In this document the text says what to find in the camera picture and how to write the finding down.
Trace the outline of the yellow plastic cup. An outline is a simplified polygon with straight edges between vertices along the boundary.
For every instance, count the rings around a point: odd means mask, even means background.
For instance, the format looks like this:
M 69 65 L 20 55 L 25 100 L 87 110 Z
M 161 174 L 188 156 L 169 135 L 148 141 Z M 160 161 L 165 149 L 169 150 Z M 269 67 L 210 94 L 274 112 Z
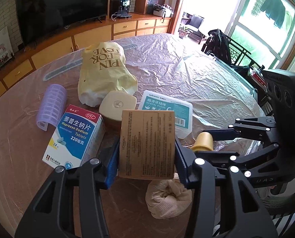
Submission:
M 197 151 L 214 151 L 213 149 L 213 137 L 208 132 L 201 132 L 196 140 L 194 145 L 191 147 L 191 150 L 194 152 Z

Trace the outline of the paper ball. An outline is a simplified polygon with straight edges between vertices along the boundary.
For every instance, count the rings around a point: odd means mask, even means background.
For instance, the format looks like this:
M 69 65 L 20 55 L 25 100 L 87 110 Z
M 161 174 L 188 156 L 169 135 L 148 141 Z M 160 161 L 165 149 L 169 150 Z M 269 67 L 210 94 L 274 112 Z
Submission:
M 192 202 L 192 191 L 180 183 L 177 173 L 173 179 L 153 180 L 147 187 L 145 201 L 155 219 L 174 218 Z

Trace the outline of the brown cardboard box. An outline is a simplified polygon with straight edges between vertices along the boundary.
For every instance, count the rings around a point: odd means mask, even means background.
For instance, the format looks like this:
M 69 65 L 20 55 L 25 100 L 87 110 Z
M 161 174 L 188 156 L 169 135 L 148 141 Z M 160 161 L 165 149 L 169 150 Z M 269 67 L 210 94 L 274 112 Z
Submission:
M 119 177 L 172 179 L 175 157 L 175 112 L 122 112 Z

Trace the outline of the blue white medicine box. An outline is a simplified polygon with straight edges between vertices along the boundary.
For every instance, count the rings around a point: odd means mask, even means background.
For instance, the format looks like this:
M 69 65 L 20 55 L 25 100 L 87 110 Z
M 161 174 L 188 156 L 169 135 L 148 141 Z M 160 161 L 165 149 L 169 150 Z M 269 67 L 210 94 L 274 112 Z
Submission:
M 102 115 L 69 105 L 59 121 L 45 150 L 42 161 L 56 168 L 77 168 L 94 158 L 103 137 Z

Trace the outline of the gold lid cream jar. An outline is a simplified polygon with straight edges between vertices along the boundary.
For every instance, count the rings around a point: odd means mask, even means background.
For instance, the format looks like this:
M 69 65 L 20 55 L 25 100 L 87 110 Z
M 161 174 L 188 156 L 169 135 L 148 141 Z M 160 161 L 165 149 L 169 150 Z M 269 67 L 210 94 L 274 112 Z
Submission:
M 126 92 L 110 91 L 102 100 L 99 114 L 102 115 L 105 125 L 119 130 L 122 122 L 123 110 L 134 110 L 137 98 Z

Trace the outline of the yellow plastic bag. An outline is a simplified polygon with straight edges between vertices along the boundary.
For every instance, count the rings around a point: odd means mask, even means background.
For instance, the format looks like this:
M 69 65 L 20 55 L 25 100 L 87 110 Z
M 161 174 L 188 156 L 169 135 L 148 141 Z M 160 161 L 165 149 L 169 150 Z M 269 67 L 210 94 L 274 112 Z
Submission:
M 126 68 L 124 49 L 116 42 L 100 42 L 85 48 L 78 82 L 81 104 L 100 105 L 111 91 L 133 95 L 138 89 L 134 75 Z

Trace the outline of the hanging dark green shirt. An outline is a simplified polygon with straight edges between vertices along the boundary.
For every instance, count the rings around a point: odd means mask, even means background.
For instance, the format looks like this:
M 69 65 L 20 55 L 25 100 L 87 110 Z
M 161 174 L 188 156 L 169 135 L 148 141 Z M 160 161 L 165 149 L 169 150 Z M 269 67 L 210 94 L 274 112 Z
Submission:
M 274 21 L 274 25 L 281 29 L 285 18 L 285 6 L 281 0 L 265 0 L 260 7 L 269 19 Z

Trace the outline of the black wooden chair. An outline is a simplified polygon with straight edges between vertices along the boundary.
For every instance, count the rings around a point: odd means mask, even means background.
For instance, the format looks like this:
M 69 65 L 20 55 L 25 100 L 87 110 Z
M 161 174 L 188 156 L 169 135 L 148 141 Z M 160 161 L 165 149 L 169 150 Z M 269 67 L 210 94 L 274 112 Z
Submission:
M 211 30 L 209 37 L 202 47 L 202 51 L 207 55 L 212 55 L 231 67 L 257 92 L 258 104 L 267 116 L 273 114 L 273 109 L 266 91 L 266 82 L 262 77 L 264 66 L 258 65 L 251 58 L 251 52 L 236 42 L 231 37 L 225 35 L 221 30 Z

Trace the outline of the wooden sideboard cabinet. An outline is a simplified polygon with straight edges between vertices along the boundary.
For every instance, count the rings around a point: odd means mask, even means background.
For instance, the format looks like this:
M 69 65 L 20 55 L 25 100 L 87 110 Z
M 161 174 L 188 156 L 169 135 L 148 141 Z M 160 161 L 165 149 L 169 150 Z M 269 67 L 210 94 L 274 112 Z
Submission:
M 132 13 L 130 18 L 81 23 L 15 54 L 0 70 L 0 97 L 17 82 L 44 65 L 97 42 L 168 33 L 171 18 Z

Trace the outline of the black coffee machine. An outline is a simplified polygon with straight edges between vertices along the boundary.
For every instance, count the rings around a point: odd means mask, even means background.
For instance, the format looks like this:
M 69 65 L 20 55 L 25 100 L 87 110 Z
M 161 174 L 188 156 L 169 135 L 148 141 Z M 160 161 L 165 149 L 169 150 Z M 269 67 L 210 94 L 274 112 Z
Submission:
M 131 0 L 110 0 L 110 18 L 131 18 L 129 14 Z

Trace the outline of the black flat television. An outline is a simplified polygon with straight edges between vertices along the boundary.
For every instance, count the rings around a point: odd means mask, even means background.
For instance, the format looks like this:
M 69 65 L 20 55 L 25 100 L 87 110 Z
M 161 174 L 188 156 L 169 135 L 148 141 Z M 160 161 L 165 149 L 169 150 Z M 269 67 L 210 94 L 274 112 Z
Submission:
M 108 0 L 16 0 L 25 45 L 71 24 L 107 15 Z

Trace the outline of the animal picture frame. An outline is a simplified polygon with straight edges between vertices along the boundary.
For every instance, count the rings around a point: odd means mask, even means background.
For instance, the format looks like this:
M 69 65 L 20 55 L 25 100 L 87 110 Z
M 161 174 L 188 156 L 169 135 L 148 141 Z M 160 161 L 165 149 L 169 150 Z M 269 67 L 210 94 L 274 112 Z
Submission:
M 10 43 L 8 27 L 0 30 L 0 68 L 4 66 L 13 55 L 13 49 Z

